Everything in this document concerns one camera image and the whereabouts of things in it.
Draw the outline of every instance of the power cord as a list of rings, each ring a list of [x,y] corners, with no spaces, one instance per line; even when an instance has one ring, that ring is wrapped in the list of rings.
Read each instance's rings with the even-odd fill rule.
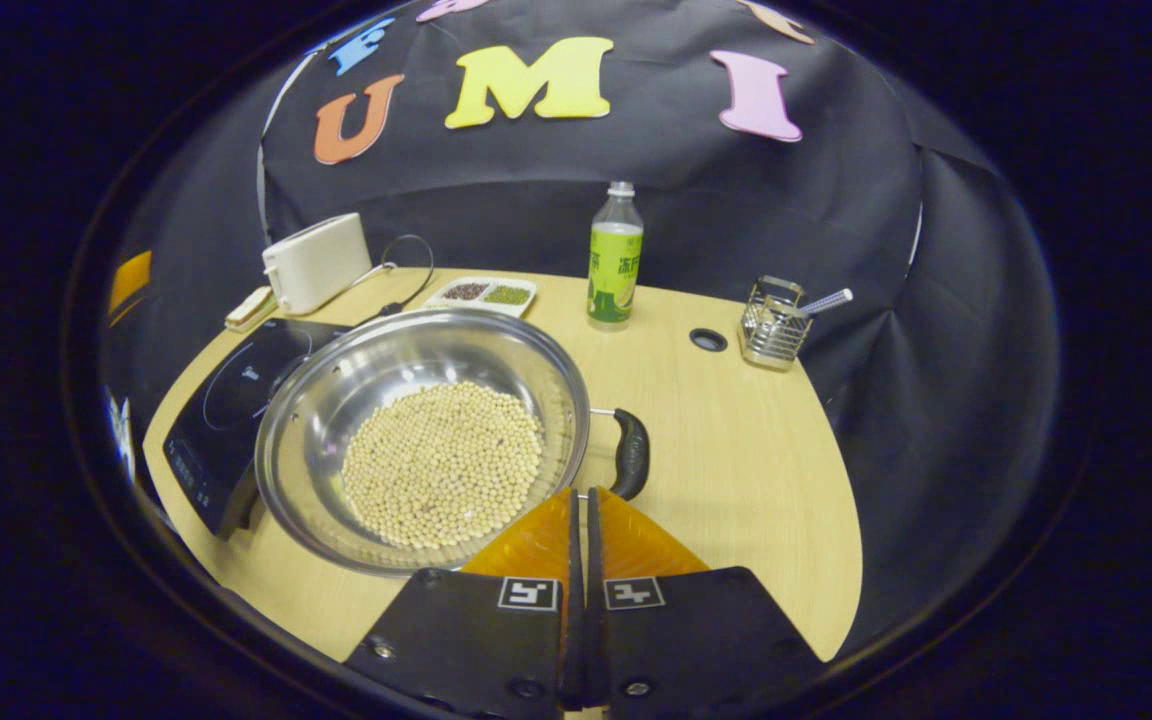
[[[417,242],[420,242],[420,244],[425,247],[425,252],[429,252],[429,273],[425,273],[425,279],[424,279],[424,281],[420,282],[420,287],[417,287],[416,291],[412,291],[411,295],[408,295],[407,300],[402,300],[400,302],[389,302],[388,305],[380,306],[379,313],[370,316],[370,318],[367,318],[366,320],[362,320],[362,323],[358,323],[357,325],[355,325],[356,328],[358,327],[358,325],[364,325],[366,323],[371,323],[376,318],[388,318],[389,314],[402,313],[402,311],[403,311],[404,306],[407,306],[408,302],[411,302],[412,300],[416,300],[417,295],[420,295],[422,291],[425,291],[425,288],[429,287],[430,279],[433,279],[433,276],[434,276],[434,249],[433,249],[433,247],[430,247],[429,242],[425,242],[425,238],[422,237],[422,236],[419,236],[419,234],[407,233],[407,234],[401,234],[401,236],[395,237],[387,247],[385,247],[385,249],[380,252],[380,265],[376,266],[376,268],[371,270],[371,272],[366,273],[366,275],[364,275],[362,278],[358,278],[357,281],[355,281],[355,283],[359,283],[359,282],[364,281],[364,279],[366,279],[369,275],[371,275],[371,273],[374,273],[377,270],[380,270],[380,268],[388,268],[388,270],[396,268],[397,264],[389,262],[389,250],[392,250],[393,247],[397,245],[399,242],[402,242],[404,240],[415,240]]]

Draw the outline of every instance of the green label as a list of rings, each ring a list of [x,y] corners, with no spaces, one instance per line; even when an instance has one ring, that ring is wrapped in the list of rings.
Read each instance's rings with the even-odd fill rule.
[[[589,311],[602,323],[622,323],[634,305],[643,233],[590,232]]]

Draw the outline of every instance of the small white box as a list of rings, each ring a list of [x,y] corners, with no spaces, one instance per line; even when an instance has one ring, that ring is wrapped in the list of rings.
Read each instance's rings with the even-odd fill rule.
[[[266,247],[262,258],[278,305],[288,314],[312,313],[371,270],[357,213],[310,225]]]

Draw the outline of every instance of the pink letter i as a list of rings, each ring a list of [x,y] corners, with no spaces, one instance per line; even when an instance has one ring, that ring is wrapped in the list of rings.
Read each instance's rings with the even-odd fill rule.
[[[723,126],[781,142],[803,141],[803,131],[785,114],[780,79],[788,74],[770,60],[712,50],[710,58],[727,68],[732,82],[732,107],[718,113]]]

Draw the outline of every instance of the white tray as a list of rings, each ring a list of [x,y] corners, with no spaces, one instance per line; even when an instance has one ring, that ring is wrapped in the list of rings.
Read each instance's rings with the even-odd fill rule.
[[[484,283],[487,287],[483,288],[479,296],[475,300],[452,300],[450,297],[444,297],[444,294],[452,290],[453,287],[464,283]],[[517,305],[509,305],[506,302],[487,302],[484,297],[492,295],[492,291],[497,287],[516,287],[518,290],[526,291],[526,300],[520,302]],[[498,313],[513,314],[515,318],[521,318],[523,313],[526,312],[526,308],[531,306],[531,301],[536,297],[536,283],[530,281],[520,281],[515,278],[488,278],[483,275],[467,275],[462,278],[456,278],[454,281],[444,285],[444,287],[438,288],[434,295],[431,295],[429,300],[425,301],[424,305],[420,306],[476,306],[479,310],[495,310]]]

